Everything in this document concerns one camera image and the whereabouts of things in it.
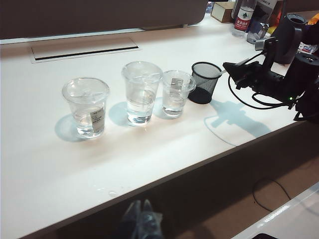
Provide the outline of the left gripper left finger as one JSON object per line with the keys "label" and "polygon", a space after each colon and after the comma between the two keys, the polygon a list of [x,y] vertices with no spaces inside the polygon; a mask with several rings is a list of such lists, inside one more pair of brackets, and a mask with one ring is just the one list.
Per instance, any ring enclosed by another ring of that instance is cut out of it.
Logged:
{"label": "left gripper left finger", "polygon": [[141,200],[133,201],[124,213],[119,233],[121,239],[138,239],[139,238],[139,217],[142,212]]}

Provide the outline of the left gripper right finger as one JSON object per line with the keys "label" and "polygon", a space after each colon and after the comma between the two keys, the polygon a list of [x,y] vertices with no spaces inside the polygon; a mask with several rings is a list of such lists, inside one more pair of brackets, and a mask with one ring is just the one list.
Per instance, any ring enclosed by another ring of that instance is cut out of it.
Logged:
{"label": "left gripper right finger", "polygon": [[163,234],[160,227],[161,214],[153,211],[153,207],[148,199],[144,201],[142,211],[142,238],[162,239]]}

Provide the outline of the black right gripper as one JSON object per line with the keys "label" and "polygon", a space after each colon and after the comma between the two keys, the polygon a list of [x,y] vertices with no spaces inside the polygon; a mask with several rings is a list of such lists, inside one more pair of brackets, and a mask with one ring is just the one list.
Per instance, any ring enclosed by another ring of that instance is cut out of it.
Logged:
{"label": "black right gripper", "polygon": [[249,87],[281,102],[291,102],[302,93],[302,69],[293,64],[284,76],[270,70],[263,71],[258,61],[241,65],[224,62],[223,67],[233,79],[236,89]]}

